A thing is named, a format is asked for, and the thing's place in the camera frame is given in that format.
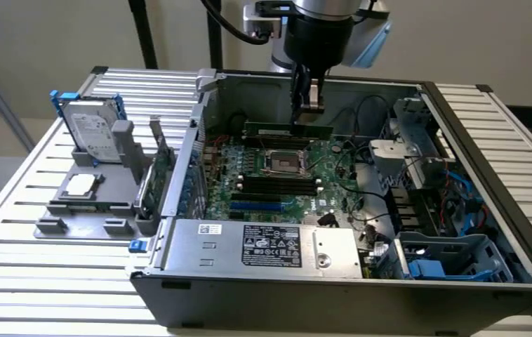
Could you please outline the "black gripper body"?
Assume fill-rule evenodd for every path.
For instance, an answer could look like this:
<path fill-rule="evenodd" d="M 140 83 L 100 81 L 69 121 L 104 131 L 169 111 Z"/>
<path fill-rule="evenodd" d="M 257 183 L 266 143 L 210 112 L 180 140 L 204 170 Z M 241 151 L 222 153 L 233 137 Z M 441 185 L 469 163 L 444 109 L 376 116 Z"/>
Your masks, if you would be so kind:
<path fill-rule="evenodd" d="M 354 22 L 352 18 L 328 21 L 306 15 L 288 19 L 284 51 L 305 67 L 333 67 L 342 58 Z"/>

